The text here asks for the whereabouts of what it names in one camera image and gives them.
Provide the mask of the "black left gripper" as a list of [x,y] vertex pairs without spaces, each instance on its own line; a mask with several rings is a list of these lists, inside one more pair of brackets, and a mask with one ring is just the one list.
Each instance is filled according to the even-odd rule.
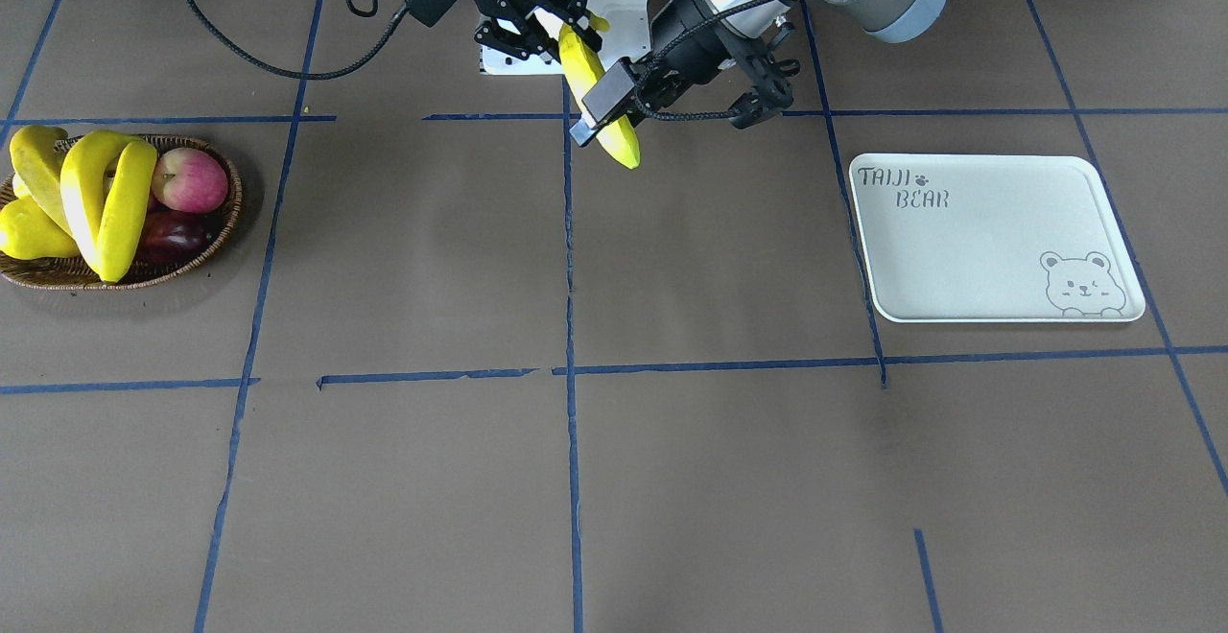
[[670,0],[650,25],[650,55],[639,60],[639,100],[643,106],[670,106],[690,87],[707,85],[732,61],[750,87],[731,104],[737,129],[759,125],[795,103],[791,79],[801,63],[772,55],[775,43],[745,37],[729,18],[715,20],[709,0]]

